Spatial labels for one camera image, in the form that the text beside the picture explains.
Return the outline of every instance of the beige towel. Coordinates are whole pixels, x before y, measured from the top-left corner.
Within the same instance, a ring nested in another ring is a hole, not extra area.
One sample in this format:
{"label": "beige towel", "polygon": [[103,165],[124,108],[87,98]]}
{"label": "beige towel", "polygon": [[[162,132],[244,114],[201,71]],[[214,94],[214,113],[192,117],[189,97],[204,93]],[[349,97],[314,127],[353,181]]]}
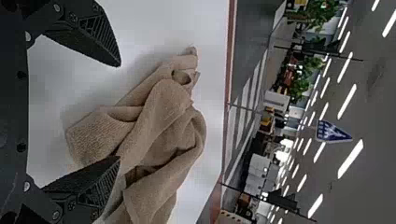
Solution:
{"label": "beige towel", "polygon": [[191,100],[199,77],[197,62],[196,49],[187,49],[163,63],[115,106],[101,107],[67,130],[78,165],[87,166],[110,154],[121,157],[119,182],[126,180],[126,188],[119,193],[121,202],[107,207],[105,223],[168,220],[177,189],[205,144],[205,121]]}

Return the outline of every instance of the white surface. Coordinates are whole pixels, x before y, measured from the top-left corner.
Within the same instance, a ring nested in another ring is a hole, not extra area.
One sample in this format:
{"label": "white surface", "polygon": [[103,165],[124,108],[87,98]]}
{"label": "white surface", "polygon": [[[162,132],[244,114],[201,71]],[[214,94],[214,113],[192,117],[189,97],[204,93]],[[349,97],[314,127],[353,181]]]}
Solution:
{"label": "white surface", "polygon": [[288,109],[290,97],[274,91],[266,91],[264,96],[264,106],[273,107],[274,109],[285,113]]}
{"label": "white surface", "polygon": [[256,153],[253,153],[253,156],[251,157],[250,160],[250,167],[256,169],[256,170],[264,170],[264,168],[268,168],[270,166],[270,159],[260,156]]}
{"label": "white surface", "polygon": [[28,173],[43,186],[69,173],[64,129],[99,105],[114,105],[155,68],[194,45],[201,78],[195,106],[204,114],[207,138],[202,157],[177,193],[169,223],[193,223],[204,208],[221,169],[229,2],[99,1],[106,10],[122,67],[98,63],[46,37],[29,50],[30,153]]}

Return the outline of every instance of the blue sign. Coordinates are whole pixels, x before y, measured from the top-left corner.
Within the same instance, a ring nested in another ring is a hole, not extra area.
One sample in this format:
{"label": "blue sign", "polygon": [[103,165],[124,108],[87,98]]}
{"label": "blue sign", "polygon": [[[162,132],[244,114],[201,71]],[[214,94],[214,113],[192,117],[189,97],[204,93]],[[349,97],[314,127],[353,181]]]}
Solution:
{"label": "blue sign", "polygon": [[326,120],[318,120],[317,140],[326,143],[351,142],[352,136]]}

